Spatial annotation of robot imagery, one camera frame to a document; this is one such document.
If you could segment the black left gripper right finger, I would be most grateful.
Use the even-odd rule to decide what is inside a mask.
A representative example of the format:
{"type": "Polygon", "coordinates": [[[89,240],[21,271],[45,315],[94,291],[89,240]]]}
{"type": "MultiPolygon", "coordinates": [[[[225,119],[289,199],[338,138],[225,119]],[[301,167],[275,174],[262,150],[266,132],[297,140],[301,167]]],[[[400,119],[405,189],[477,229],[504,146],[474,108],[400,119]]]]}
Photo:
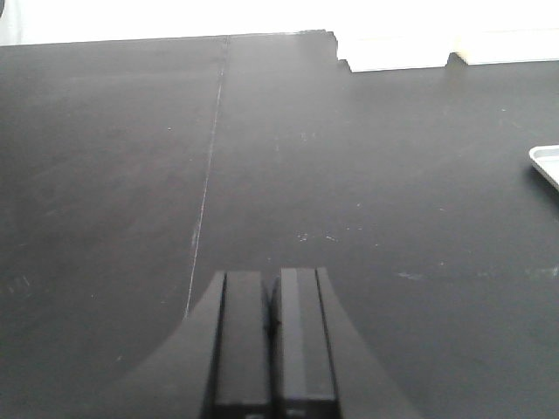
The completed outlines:
{"type": "Polygon", "coordinates": [[[272,308],[278,418],[408,417],[408,400],[356,331],[326,270],[282,269],[272,308]]]}

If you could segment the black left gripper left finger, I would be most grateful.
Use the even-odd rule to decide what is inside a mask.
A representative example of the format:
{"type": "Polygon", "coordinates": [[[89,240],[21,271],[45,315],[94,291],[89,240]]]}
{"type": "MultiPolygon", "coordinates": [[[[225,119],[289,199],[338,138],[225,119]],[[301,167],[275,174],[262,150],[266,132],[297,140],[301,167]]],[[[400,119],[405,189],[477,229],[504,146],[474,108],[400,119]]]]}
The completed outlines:
{"type": "Polygon", "coordinates": [[[269,418],[269,310],[257,271],[219,271],[175,332],[93,405],[96,418],[269,418]]]}

